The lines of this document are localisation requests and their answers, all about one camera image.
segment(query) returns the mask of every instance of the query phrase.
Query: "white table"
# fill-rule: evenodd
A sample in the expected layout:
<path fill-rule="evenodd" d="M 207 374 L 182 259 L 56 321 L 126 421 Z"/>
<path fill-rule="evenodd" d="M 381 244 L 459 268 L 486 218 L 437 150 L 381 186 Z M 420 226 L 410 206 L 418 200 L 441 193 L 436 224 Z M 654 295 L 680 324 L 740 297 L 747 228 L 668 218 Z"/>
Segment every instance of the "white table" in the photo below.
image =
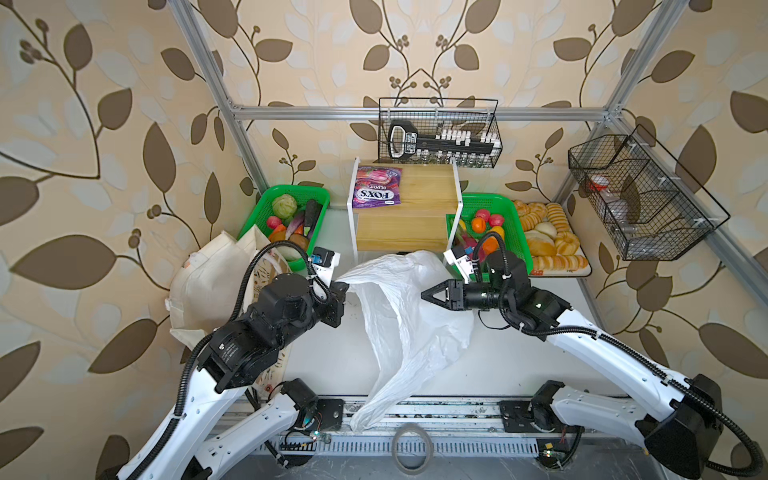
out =
<path fill-rule="evenodd" d="M 344 210 L 326 213 L 317 245 L 342 254 L 334 277 L 352 266 L 349 220 Z M 372 256 L 376 255 L 361 253 L 360 262 Z M 592 319 L 576 279 L 538 278 L 531 279 L 531 283 L 567 300 Z M 490 326 L 504 325 L 499 313 L 494 311 L 483 313 L 483 320 Z M 286 369 L 286 378 L 300 377 L 317 394 L 329 396 L 368 395 L 378 374 L 379 367 L 355 295 L 347 296 L 339 328 L 318 325 L 293 343 Z M 623 393 L 570 353 L 513 329 L 486 329 L 475 318 L 469 348 L 458 362 L 427 382 L 417 395 L 531 396 L 549 379 L 592 393 Z"/>

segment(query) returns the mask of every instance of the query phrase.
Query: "candy package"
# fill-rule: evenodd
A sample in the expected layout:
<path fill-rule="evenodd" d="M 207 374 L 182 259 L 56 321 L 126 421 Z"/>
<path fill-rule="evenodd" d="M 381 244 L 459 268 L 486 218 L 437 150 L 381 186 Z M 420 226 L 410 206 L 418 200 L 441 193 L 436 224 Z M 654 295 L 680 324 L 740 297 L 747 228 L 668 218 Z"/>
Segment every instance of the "candy package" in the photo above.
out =
<path fill-rule="evenodd" d="M 400 203 L 402 169 L 389 167 L 360 167 L 355 179 L 353 208 L 385 207 Z"/>

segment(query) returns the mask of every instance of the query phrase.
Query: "green plastic basket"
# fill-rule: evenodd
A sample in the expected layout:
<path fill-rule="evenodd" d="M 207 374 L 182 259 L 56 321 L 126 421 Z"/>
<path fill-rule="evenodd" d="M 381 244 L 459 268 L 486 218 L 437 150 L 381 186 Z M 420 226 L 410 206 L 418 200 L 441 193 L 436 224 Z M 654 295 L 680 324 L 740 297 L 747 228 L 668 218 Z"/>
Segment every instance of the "green plastic basket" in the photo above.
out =
<path fill-rule="evenodd" d="M 317 200 L 317 203 L 322 206 L 320 210 L 320 216 L 317 217 L 317 224 L 315 225 L 315 232 L 312 234 L 310 240 L 310 246 L 306 249 L 307 255 L 312 255 L 312 251 L 315 249 L 315 242 L 319 236 L 320 227 L 323 225 L 323 218 L 326 216 L 326 210 L 331 201 L 331 196 L 328 190 L 320 187 L 305 187 L 304 185 L 276 185 L 264 192 L 261 196 L 261 200 L 253 209 L 250 217 L 246 221 L 243 229 L 240 231 L 240 235 L 237 238 L 241 238 L 250 228 L 256 224 L 265 236 L 269 236 L 272 230 L 266 226 L 266 219 L 274 215 L 272 211 L 272 201 L 278 198 L 280 195 L 289 194 L 296 199 L 296 203 L 299 208 L 305 207 L 306 202 L 312 199 Z M 288 262 L 288 266 L 294 272 L 304 270 L 304 260 L 298 259 L 293 262 Z"/>
<path fill-rule="evenodd" d="M 479 240 L 480 237 L 490 231 L 490 227 L 485 229 L 484 233 L 475 233 L 472 231 L 470 223 L 475 218 L 475 212 L 481 208 L 485 208 L 491 214 L 500 214 L 504 217 L 504 243 L 507 246 L 507 250 L 510 250 L 518 258 L 522 258 L 525 261 L 525 266 L 528 267 L 528 274 L 533 270 L 533 259 L 531 258 L 531 251 L 528 249 L 528 242 L 525 240 L 525 232 L 520 224 L 520 217 L 518 217 L 518 211 L 515 209 L 515 204 L 507 197 L 494 194 L 462 194 L 464 200 L 464 208 L 462 208 L 462 220 L 467 224 L 467 232 L 475 240 Z M 448 226 L 448 233 L 451 233 L 451 226 L 453 225 L 453 218 L 455 215 L 446 215 L 445 223 Z M 458 275 L 458 269 L 454 266 L 453 270 Z M 483 281 L 488 282 L 488 274 L 482 274 Z"/>

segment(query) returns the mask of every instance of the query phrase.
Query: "cabbage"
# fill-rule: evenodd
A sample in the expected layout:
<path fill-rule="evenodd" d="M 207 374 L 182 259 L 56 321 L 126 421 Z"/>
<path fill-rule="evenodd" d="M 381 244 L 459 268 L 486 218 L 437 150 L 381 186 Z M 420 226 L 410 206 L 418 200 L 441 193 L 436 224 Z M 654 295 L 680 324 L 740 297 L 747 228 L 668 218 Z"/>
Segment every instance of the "cabbage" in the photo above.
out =
<path fill-rule="evenodd" d="M 272 202 L 272 211 L 283 220 L 296 213 L 296 209 L 296 199 L 289 194 L 280 195 Z"/>

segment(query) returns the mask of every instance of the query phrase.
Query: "wire mesh basket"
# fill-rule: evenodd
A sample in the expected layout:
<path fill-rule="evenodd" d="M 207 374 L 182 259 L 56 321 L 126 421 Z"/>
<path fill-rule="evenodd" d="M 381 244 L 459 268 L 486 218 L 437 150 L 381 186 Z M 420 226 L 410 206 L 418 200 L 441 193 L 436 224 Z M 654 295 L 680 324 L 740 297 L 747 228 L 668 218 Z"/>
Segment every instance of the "wire mesh basket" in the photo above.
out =
<path fill-rule="evenodd" d="M 642 125 L 572 147 L 568 168 L 624 260 L 676 260 L 730 218 Z"/>
<path fill-rule="evenodd" d="M 502 154 L 497 100 L 379 99 L 379 162 L 493 168 Z"/>

